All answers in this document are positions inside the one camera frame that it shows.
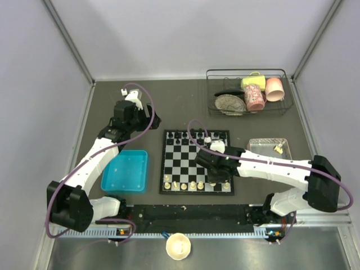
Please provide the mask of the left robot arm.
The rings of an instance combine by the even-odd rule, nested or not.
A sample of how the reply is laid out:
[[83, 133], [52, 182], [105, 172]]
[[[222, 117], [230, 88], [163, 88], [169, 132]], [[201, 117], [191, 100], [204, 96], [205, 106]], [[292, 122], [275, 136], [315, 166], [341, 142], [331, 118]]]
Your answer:
[[47, 212], [45, 229], [48, 237], [57, 236], [50, 231], [50, 224], [56, 224], [77, 232], [84, 232], [90, 224], [109, 217], [115, 223], [127, 218], [127, 209], [120, 200], [104, 196], [89, 199], [89, 193], [105, 167], [134, 138], [150, 129], [157, 129], [161, 119], [157, 116], [154, 103], [142, 105], [139, 98], [124, 99], [114, 107], [114, 116], [98, 134], [93, 146], [80, 163], [61, 181], [52, 181], [46, 189]]

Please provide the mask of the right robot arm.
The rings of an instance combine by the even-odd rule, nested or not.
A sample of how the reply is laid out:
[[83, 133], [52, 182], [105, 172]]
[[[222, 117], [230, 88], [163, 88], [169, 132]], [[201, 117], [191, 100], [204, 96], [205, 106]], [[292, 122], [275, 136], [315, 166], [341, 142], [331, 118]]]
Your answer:
[[327, 158], [284, 160], [259, 155], [243, 148], [225, 147], [220, 153], [201, 149], [195, 163], [208, 172], [210, 182], [225, 183], [233, 176], [260, 178], [289, 185], [285, 192], [270, 193], [261, 207], [246, 213], [252, 224], [271, 224], [298, 210], [316, 209], [325, 213], [338, 210], [341, 177]]

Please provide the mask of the white queen piece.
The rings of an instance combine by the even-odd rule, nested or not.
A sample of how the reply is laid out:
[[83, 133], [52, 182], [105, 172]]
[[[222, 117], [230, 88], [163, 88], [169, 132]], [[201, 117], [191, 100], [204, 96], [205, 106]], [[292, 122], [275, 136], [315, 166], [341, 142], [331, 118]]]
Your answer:
[[198, 190], [203, 190], [204, 189], [204, 183], [202, 181], [197, 183], [197, 189]]

